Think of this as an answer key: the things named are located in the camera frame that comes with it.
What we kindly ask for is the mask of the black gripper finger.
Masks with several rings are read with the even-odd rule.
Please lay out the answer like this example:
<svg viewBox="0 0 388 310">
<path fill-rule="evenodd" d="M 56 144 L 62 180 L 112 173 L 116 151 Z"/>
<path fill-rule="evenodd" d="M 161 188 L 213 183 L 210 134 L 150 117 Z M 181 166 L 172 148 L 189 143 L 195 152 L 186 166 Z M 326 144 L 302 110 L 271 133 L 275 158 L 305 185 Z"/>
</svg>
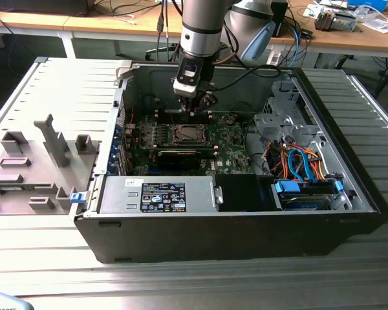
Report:
<svg viewBox="0 0 388 310">
<path fill-rule="evenodd" d="M 182 106 L 182 110 L 188 115 L 188 116 L 194 116 L 195 113 L 195 107 L 196 107 L 196 101 L 195 98 L 189 98 L 186 96 L 179 96 L 178 102 Z"/>
<path fill-rule="evenodd" d="M 193 99 L 193 114 L 199 114 L 217 103 L 217 97 L 211 92 L 199 92 Z"/>
</svg>

